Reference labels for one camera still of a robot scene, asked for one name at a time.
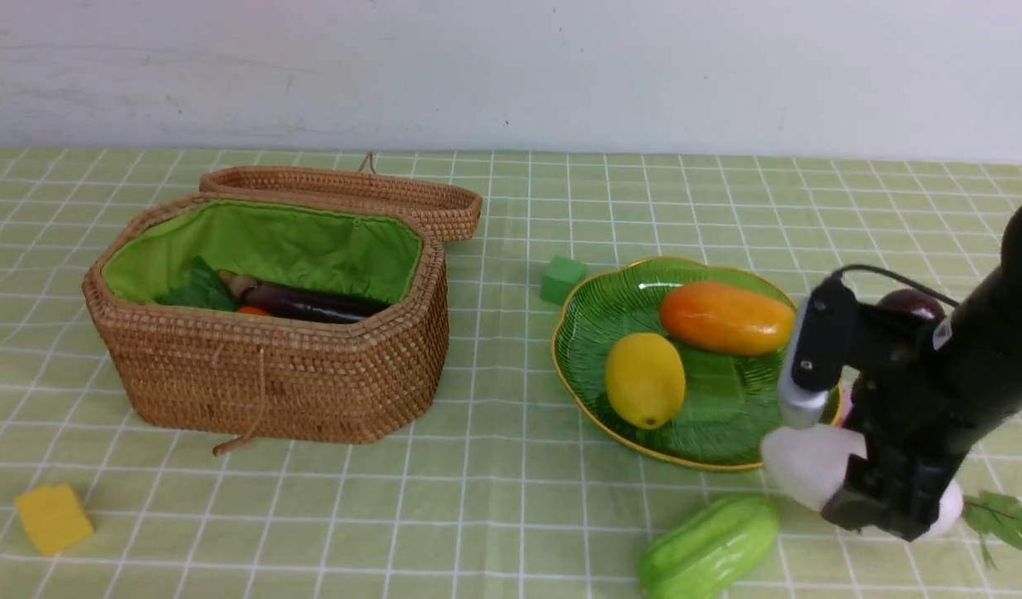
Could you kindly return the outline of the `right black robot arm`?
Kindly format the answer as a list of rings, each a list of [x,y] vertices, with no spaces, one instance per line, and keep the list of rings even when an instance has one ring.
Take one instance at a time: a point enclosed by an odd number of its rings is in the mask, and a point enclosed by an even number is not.
[[[794,379],[858,372],[847,425],[865,441],[821,516],[915,541],[940,519],[970,450],[1022,410],[1022,206],[1000,262],[940,321],[861,303],[835,270],[801,311]]]

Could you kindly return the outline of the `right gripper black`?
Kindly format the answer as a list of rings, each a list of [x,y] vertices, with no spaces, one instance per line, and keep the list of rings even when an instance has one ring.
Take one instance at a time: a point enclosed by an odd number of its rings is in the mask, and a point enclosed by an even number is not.
[[[929,541],[957,523],[954,475],[967,455],[954,447],[966,421],[932,369],[936,321],[860,304],[846,361],[858,371],[849,431],[867,455],[848,458],[841,485],[821,509],[835,526],[876,527],[902,541]]]

